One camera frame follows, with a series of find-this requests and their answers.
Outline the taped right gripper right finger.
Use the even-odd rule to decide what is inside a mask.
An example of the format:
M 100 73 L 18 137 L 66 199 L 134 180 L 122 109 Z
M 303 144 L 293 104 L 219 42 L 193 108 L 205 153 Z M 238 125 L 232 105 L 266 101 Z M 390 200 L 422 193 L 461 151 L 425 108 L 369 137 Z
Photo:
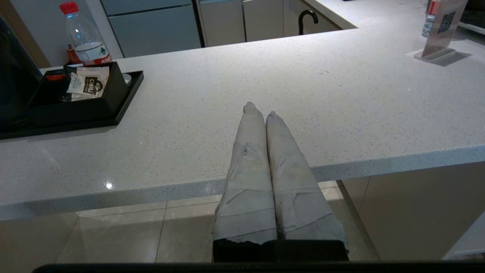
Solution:
M 268 158 L 279 237 L 321 243 L 348 259 L 348 240 L 307 159 L 284 120 L 272 111 L 266 119 Z

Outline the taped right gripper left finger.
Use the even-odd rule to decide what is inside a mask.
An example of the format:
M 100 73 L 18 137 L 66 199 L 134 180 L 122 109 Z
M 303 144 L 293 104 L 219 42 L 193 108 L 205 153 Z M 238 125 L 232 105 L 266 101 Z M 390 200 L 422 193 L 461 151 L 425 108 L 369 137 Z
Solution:
M 277 238 L 264 119 L 255 104 L 248 102 L 215 211 L 213 262 L 260 261 L 263 245 Z

